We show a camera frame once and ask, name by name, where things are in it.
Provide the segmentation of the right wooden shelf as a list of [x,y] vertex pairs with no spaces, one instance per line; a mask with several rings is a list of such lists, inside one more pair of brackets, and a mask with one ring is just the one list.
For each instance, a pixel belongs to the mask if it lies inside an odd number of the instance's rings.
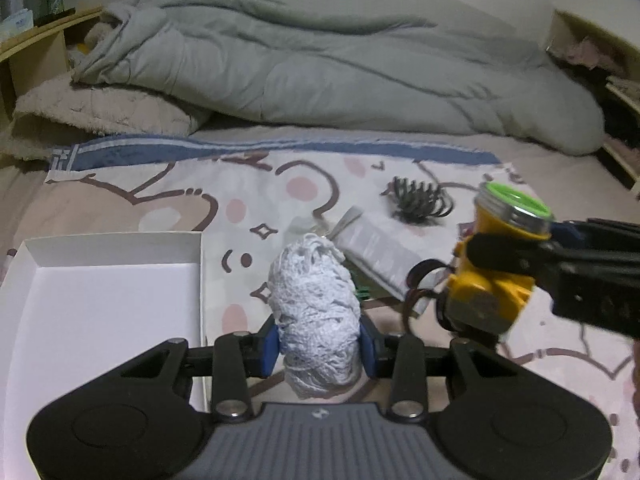
[[577,14],[556,11],[546,51],[602,108],[605,140],[597,159],[639,196],[639,47]]

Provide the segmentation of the clear plastic packet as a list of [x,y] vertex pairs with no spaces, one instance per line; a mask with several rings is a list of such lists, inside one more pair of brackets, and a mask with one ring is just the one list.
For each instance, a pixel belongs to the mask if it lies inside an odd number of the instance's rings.
[[422,258],[376,226],[362,209],[349,208],[329,230],[328,237],[378,286],[396,299],[405,298],[407,275]]

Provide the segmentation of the white cardboard box tray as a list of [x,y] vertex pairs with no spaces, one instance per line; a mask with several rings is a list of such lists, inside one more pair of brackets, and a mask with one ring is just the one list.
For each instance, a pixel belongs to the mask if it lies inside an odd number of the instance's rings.
[[204,344],[197,232],[40,237],[1,285],[1,475],[33,479],[26,430],[49,402],[169,338]]

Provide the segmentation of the cartoon bear patterned cloth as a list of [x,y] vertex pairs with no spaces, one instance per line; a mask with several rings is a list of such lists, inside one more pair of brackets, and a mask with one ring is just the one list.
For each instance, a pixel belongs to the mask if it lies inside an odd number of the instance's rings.
[[518,181],[474,186],[451,261],[328,198],[254,291],[256,333],[166,341],[44,408],[45,479],[594,479],[610,422],[506,356],[534,288],[562,318],[637,337],[639,230],[556,222]]

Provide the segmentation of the white yarn ball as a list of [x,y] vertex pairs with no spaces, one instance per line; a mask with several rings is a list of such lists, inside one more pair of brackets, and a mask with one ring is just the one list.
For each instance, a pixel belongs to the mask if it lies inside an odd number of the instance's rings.
[[277,324],[285,381],[301,399],[327,399],[358,382],[360,303],[345,256],[307,233],[271,263],[268,304]]

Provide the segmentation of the tissue pack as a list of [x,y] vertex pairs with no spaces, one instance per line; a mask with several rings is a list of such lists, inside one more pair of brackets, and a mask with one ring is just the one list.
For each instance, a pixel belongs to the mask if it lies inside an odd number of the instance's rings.
[[34,27],[34,16],[32,10],[19,10],[0,23],[0,42],[5,42],[23,32],[27,32]]

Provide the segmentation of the yellow headlamp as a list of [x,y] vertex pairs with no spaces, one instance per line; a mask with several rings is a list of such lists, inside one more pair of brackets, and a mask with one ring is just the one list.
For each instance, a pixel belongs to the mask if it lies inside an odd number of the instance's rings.
[[535,286],[528,259],[515,252],[548,243],[554,218],[540,200],[498,182],[483,183],[474,205],[473,229],[454,248],[454,262],[423,260],[407,275],[402,327],[410,334],[413,308],[433,300],[444,330],[493,349]]

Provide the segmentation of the grey duvet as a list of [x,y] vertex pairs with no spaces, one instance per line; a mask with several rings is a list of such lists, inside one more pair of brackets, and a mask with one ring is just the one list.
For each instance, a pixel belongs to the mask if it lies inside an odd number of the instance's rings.
[[274,0],[128,0],[76,68],[250,122],[533,140],[597,151],[602,110],[533,42],[411,15],[334,15]]

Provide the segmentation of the wooden headboard shelf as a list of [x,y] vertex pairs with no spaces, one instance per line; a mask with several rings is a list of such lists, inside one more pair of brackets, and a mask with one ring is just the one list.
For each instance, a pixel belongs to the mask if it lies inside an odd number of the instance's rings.
[[9,125],[16,99],[70,69],[67,47],[79,44],[102,8],[83,10],[6,40],[1,45],[1,127]]

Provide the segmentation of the black hair claw clip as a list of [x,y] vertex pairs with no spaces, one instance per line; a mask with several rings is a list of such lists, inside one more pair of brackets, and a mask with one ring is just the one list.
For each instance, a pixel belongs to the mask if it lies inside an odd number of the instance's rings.
[[393,177],[382,196],[392,207],[392,216],[412,226],[430,226],[454,211],[454,199],[439,183]]

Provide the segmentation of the beige fleece blanket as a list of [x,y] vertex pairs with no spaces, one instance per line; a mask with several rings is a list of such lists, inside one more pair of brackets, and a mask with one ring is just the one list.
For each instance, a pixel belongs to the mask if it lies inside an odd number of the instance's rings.
[[117,86],[74,84],[71,74],[49,79],[20,96],[1,131],[1,153],[46,160],[59,146],[112,134],[185,138],[198,131],[209,110],[160,93]]

